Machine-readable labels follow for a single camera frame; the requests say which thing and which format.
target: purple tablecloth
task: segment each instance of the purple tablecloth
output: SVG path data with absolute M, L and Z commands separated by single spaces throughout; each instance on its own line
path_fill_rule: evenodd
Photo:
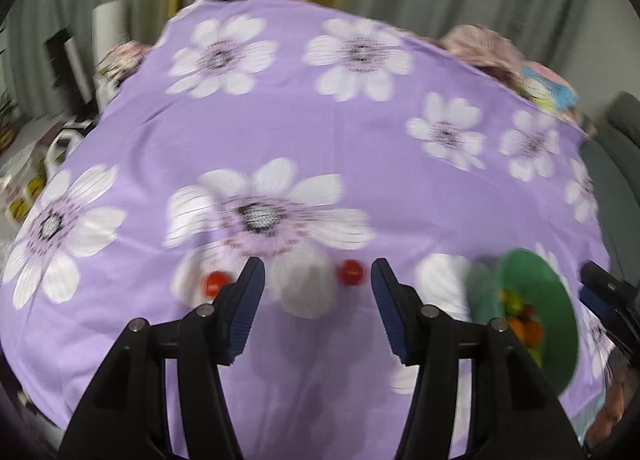
M 2 348 L 66 427 L 130 319 L 180 318 L 207 300 L 206 274 L 258 255 L 265 294 L 244 354 L 222 368 L 246 457 L 388 459 L 414 372 L 391 355 L 369 282 L 341 286 L 336 266 L 385 256 L 464 319 L 472 262 L 527 247 L 577 307 L 580 360 L 561 397 L 575 414 L 601 391 L 606 345 L 577 302 L 579 265 L 608 265 L 582 140 L 383 24 L 198 0 L 31 212 L 0 289 Z M 184 454 L 176 396 L 170 367 Z

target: red ball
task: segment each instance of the red ball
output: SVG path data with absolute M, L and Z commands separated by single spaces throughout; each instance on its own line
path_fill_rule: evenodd
M 345 285 L 360 284 L 364 278 L 364 267 L 357 260 L 344 260 L 338 267 L 338 278 Z
M 226 272 L 214 270 L 204 280 L 204 297 L 214 299 L 222 287 L 233 282 L 234 280 Z

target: orange fruit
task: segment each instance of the orange fruit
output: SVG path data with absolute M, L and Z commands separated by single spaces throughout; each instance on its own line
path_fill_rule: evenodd
M 532 305 L 525 305 L 522 307 L 522 312 L 520 312 L 520 315 L 518 317 L 523 321 L 528 321 L 529 319 L 532 319 L 533 316 L 535 315 L 536 315 L 536 307 Z
M 506 319 L 507 324 L 510 326 L 511 331 L 516 334 L 518 340 L 523 343 L 526 337 L 524 330 L 524 323 L 515 317 L 508 317 Z
M 540 346 L 542 341 L 545 340 L 545 329 L 542 328 L 542 325 L 535 321 L 535 319 L 531 319 L 524 323 L 524 344 L 529 348 L 535 348 L 536 346 Z

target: metal screw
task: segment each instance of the metal screw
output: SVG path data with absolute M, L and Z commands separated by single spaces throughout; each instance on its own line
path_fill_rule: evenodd
M 214 310 L 215 308 L 213 308 L 212 304 L 205 303 L 197 307 L 196 314 L 198 314 L 200 317 L 206 317 L 208 315 L 213 314 Z
M 129 321 L 129 330 L 131 330 L 132 332 L 139 332 L 145 326 L 146 326 L 146 320 L 141 317 L 137 317 Z
M 498 332 L 505 332 L 509 329 L 509 325 L 507 325 L 507 322 L 504 319 L 500 318 L 491 319 L 491 326 Z
M 440 310 L 437 306 L 425 305 L 420 309 L 420 313 L 428 319 L 434 319 L 440 315 Z

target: flower pattern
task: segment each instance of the flower pattern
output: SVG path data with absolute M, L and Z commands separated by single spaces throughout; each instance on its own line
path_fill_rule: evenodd
M 549 178 L 554 174 L 551 154 L 560 153 L 556 119 L 544 112 L 532 114 L 524 110 L 513 114 L 517 130 L 509 130 L 500 138 L 500 152 L 511 156 L 511 176 L 531 182 L 538 174 Z
M 600 320 L 584 305 L 582 305 L 582 323 L 586 330 L 582 332 L 582 335 L 587 343 L 587 350 L 591 361 L 591 372 L 595 379 L 599 379 L 607 367 L 609 354 L 613 350 L 614 344 L 611 339 L 607 337 L 607 333 Z
M 340 201 L 337 174 L 306 178 L 292 185 L 294 164 L 278 158 L 252 177 L 217 169 L 183 188 L 169 201 L 164 244 L 175 247 L 197 232 L 221 230 L 223 238 L 187 253 L 172 283 L 190 306 L 203 301 L 204 273 L 224 270 L 236 278 L 247 257 L 266 261 L 267 287 L 283 308 L 317 318 L 332 309 L 337 291 L 335 263 L 321 246 L 353 250 L 373 237 L 367 215 L 358 209 L 326 209 Z
M 430 254 L 415 269 L 415 290 L 424 304 L 433 304 L 452 318 L 471 321 L 465 282 L 474 266 L 463 256 Z M 391 377 L 391 390 L 402 395 L 414 392 L 419 366 L 404 366 L 399 360 Z M 472 373 L 469 364 L 460 367 L 458 400 L 452 442 L 465 437 L 471 412 Z
M 391 74 L 411 73 L 411 53 L 400 50 L 396 33 L 371 20 L 327 20 L 326 34 L 313 38 L 302 61 L 312 66 L 334 65 L 316 81 L 316 91 L 349 101 L 362 88 L 374 101 L 388 101 L 394 94 Z
M 42 280 L 42 289 L 55 303 L 70 300 L 80 281 L 71 256 L 93 256 L 117 237 L 126 213 L 111 207 L 87 209 L 116 179 L 117 168 L 93 166 L 71 186 L 68 170 L 59 172 L 31 208 L 4 268 L 3 282 L 18 273 L 14 306 L 22 308 Z
M 241 95 L 254 88 L 251 74 L 261 72 L 275 61 L 275 41 L 247 42 L 260 34 L 266 22 L 261 18 L 234 16 L 225 23 L 205 20 L 195 27 L 195 48 L 183 48 L 174 55 L 172 76 L 186 76 L 173 84 L 169 94 L 190 90 L 193 98 L 210 96 L 222 88 Z
M 569 292 L 569 282 L 567 281 L 566 276 L 560 271 L 560 264 L 558 263 L 556 255 L 550 250 L 546 250 L 540 242 L 536 243 L 534 252 L 538 256 L 540 256 L 540 258 L 547 262 L 548 266 L 550 266 L 551 269 L 558 275 L 558 278 L 560 278 L 560 281 L 564 285 L 564 289 Z
M 422 148 L 427 154 L 447 160 L 464 171 L 470 166 L 484 168 L 478 158 L 484 135 L 467 131 L 480 121 L 478 108 L 460 98 L 445 104 L 440 94 L 429 93 L 424 101 L 423 115 L 423 119 L 409 119 L 406 129 L 409 135 L 425 141 Z
M 574 206 L 574 217 L 581 224 L 595 220 L 598 215 L 598 203 L 593 195 L 593 183 L 586 166 L 571 159 L 575 180 L 566 185 L 564 200 Z
M 196 0 L 191 3 L 191 5 L 187 5 L 179 10 L 174 16 L 170 17 L 164 28 L 162 29 L 162 34 L 160 35 L 158 41 L 154 45 L 154 48 L 158 48 L 166 43 L 166 40 L 169 38 L 169 26 L 176 21 L 180 21 L 183 18 L 186 18 L 189 14 L 191 14 L 195 9 L 197 9 L 200 5 L 202 5 L 206 0 Z

